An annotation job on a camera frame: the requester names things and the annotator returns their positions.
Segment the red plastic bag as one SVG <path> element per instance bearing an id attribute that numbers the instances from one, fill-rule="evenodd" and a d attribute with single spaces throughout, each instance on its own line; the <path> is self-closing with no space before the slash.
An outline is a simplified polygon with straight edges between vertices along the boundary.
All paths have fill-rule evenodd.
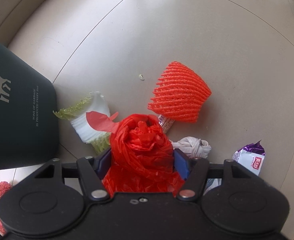
<path id="1" fill-rule="evenodd" d="M 174 170 L 174 150 L 154 115 L 132 114 L 110 136 L 111 166 L 103 179 L 107 192 L 176 196 L 184 180 Z"/>

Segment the red paper scrap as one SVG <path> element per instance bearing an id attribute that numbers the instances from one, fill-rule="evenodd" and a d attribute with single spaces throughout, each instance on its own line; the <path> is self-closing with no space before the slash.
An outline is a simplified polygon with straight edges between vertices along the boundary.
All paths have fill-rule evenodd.
<path id="1" fill-rule="evenodd" d="M 114 133 L 119 126 L 118 122 L 113 120 L 118 116 L 118 112 L 114 113 L 111 116 L 107 116 L 103 113 L 91 111 L 86 113 L 86 119 L 92 129 L 96 131 Z"/>

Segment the striped candy wrapper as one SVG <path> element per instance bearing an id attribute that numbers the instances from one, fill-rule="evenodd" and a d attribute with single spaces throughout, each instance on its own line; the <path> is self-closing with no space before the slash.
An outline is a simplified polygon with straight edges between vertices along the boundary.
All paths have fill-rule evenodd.
<path id="1" fill-rule="evenodd" d="M 159 125 L 161 126 L 163 132 L 166 134 L 169 131 L 169 129 L 172 127 L 175 120 L 173 120 L 171 118 L 166 118 L 163 115 L 159 115 L 158 122 L 159 122 Z"/>

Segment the small white crumb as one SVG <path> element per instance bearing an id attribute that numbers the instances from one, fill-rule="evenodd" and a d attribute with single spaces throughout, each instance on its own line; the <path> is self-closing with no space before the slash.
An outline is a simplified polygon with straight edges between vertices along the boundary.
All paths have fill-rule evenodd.
<path id="1" fill-rule="evenodd" d="M 142 74 L 139 74 L 139 79 L 141 80 L 141 81 L 144 81 L 145 79 L 144 79 L 144 76 L 142 75 Z"/>

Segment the dark green trash bin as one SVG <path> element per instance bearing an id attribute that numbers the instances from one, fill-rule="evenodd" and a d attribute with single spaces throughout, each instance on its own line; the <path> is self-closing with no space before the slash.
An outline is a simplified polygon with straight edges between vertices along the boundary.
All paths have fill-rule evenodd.
<path id="1" fill-rule="evenodd" d="M 55 157 L 56 109 L 53 84 L 0 43 L 0 170 Z"/>

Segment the orange foam fruit net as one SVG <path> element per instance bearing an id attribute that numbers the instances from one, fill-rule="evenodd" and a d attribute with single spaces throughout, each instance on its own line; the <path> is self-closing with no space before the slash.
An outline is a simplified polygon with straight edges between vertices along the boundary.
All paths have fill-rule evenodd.
<path id="1" fill-rule="evenodd" d="M 148 109 L 166 118 L 195 123 L 212 92 L 203 79 L 184 64 L 174 61 L 161 74 Z"/>

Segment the purple white snack wrapper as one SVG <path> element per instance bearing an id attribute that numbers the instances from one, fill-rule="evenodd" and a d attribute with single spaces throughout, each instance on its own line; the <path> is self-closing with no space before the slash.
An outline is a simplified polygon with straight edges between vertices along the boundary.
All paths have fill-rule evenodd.
<path id="1" fill-rule="evenodd" d="M 265 149 L 258 141 L 255 144 L 245 145 L 237 150 L 232 159 L 240 165 L 243 165 L 256 176 L 259 175 L 265 158 Z"/>

